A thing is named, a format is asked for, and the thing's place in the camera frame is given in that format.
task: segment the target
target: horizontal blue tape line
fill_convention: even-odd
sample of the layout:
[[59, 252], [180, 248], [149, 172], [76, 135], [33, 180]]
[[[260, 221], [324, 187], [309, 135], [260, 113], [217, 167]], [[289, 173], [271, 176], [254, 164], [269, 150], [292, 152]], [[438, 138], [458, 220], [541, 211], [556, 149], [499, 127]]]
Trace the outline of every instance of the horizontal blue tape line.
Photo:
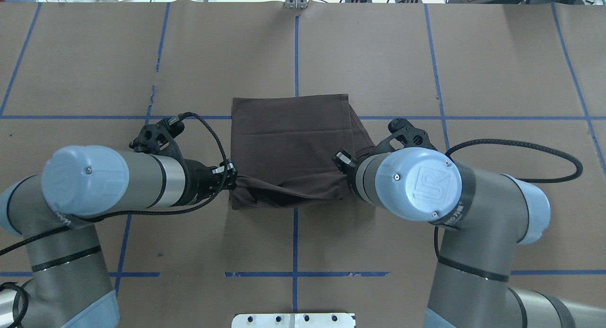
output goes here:
[[[110, 272], [110, 277], [116, 277], [117, 272]], [[31, 271], [4, 271], [0, 277], [32, 277]], [[160, 277], [160, 272], [122, 272], [121, 277]]]
[[226, 272], [225, 277], [383, 277], [389, 271]]
[[[167, 116], [150, 116], [149, 119], [164, 119]], [[206, 120], [230, 120], [230, 115], [201, 115]], [[404, 117], [409, 120], [486, 120], [486, 121], [586, 121], [584, 116], [360, 116], [361, 120], [392, 120], [396, 117]], [[145, 120], [144, 115], [2, 115], [0, 119], [42, 119], [42, 120]], [[606, 121], [606, 116], [590, 116], [593, 121]]]
[[606, 275], [606, 270], [513, 270], [512, 276]]

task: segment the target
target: robotic arm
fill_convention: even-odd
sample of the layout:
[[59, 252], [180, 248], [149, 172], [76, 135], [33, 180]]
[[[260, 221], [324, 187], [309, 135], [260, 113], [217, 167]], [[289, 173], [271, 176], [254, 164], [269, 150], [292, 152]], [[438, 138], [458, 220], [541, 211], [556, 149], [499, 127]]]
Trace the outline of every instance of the robotic arm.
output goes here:
[[[217, 140], [223, 155], [218, 168], [182, 157], [175, 137], [189, 116], [202, 121]], [[33, 280], [0, 291], [0, 328], [19, 323], [24, 328], [114, 328], [119, 322], [116, 294], [94, 223], [126, 213], [189, 212], [235, 187], [238, 171], [225, 158], [216, 134], [193, 113], [146, 125], [129, 146], [134, 152], [65, 147], [41, 175], [0, 195], [4, 229], [26, 239], [48, 234], [27, 245]], [[204, 199], [201, 205], [176, 212], [132, 211]]]
[[[366, 159], [340, 151], [333, 160], [359, 198], [445, 229], [426, 328], [606, 327], [606, 309], [508, 287], [516, 245], [535, 242], [549, 225], [543, 191], [451, 160], [405, 119], [388, 129]], [[394, 139], [404, 148], [396, 151]]]

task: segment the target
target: cloth fold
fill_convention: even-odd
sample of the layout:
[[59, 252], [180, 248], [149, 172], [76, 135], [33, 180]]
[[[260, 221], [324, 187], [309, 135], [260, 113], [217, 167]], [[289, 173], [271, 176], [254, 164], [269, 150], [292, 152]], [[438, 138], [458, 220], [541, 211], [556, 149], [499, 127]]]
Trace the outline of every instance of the cloth fold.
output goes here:
[[350, 191], [332, 157], [346, 149], [360, 158], [373, 148], [347, 94], [234, 98], [231, 158], [239, 172], [232, 209], [343, 198]]

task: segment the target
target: blue joint cover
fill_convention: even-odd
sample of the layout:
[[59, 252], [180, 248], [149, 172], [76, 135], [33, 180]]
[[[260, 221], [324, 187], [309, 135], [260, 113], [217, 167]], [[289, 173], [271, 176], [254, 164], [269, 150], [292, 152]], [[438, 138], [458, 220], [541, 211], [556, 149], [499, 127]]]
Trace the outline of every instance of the blue joint cover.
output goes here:
[[48, 160], [44, 199], [53, 211], [91, 218], [111, 209], [126, 192], [130, 173], [123, 156], [100, 146], [68, 146]]
[[7, 188], [2, 194], [0, 194], [0, 227], [5, 229], [11, 235], [15, 235], [17, 237], [22, 237], [21, 233], [19, 233], [13, 225], [10, 224], [9, 221], [9, 199], [10, 196], [13, 195], [15, 189], [21, 185], [26, 179], [19, 181], [13, 186]]
[[543, 190], [533, 184], [515, 179], [511, 175], [504, 174], [511, 179], [519, 188], [528, 207], [528, 230], [526, 235], [518, 242], [519, 245], [527, 245], [536, 242], [543, 235], [543, 231], [549, 226], [552, 217], [552, 209], [549, 199]]
[[95, 303], [80, 311], [62, 328], [115, 328], [120, 322], [116, 291], [110, 291]]
[[412, 147], [395, 151], [381, 162], [375, 187], [390, 212], [407, 220], [432, 222], [456, 207], [463, 182], [446, 155]]
[[425, 308], [425, 322], [423, 328], [456, 328], [450, 322], [446, 321], [440, 315], [437, 315], [435, 311]]

